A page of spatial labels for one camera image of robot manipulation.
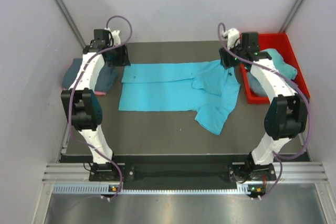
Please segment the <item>bright blue t shirt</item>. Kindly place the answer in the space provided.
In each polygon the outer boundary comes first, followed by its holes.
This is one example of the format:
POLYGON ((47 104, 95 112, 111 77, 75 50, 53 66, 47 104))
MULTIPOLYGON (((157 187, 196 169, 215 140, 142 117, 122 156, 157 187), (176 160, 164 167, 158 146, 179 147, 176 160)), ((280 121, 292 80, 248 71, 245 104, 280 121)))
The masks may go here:
POLYGON ((119 111, 195 111, 195 121, 220 135, 239 91, 234 68, 219 60, 137 63, 124 69, 119 111))

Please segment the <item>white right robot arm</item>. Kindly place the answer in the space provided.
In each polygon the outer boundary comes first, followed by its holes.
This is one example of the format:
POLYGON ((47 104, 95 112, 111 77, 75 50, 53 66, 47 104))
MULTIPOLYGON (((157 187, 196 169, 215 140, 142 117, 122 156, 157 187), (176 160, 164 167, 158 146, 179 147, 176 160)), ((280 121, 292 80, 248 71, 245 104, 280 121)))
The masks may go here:
POLYGON ((239 33, 235 28, 218 32, 224 68, 242 63, 261 84, 270 102, 264 119, 265 135, 248 154, 244 165, 230 167, 230 178, 238 183, 259 180, 273 173, 272 162, 282 147, 303 132, 307 123, 306 97, 279 76, 270 54, 261 51, 257 32, 239 33))

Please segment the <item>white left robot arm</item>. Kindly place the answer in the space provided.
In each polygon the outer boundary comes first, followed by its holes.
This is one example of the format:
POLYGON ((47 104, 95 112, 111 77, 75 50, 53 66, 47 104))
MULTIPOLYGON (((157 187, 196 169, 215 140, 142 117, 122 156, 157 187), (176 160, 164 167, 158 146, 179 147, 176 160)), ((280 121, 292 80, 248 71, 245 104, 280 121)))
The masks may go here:
POLYGON ((73 83, 61 93, 68 124, 82 137, 82 144, 92 154, 90 181, 118 182, 120 168, 113 162, 113 151, 102 130, 102 107, 95 95, 99 74, 104 67, 130 65, 126 45, 121 43, 120 31, 96 29, 93 40, 82 52, 82 62, 73 83))

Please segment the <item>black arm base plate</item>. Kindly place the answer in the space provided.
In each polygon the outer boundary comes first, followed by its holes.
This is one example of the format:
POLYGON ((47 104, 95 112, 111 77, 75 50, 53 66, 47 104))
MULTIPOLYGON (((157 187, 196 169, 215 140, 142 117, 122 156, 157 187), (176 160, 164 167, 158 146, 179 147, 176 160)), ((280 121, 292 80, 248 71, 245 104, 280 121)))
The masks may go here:
POLYGON ((276 180, 272 165, 252 172, 246 171, 244 164, 225 163, 128 163, 119 167, 125 190, 235 189, 238 183, 276 180))

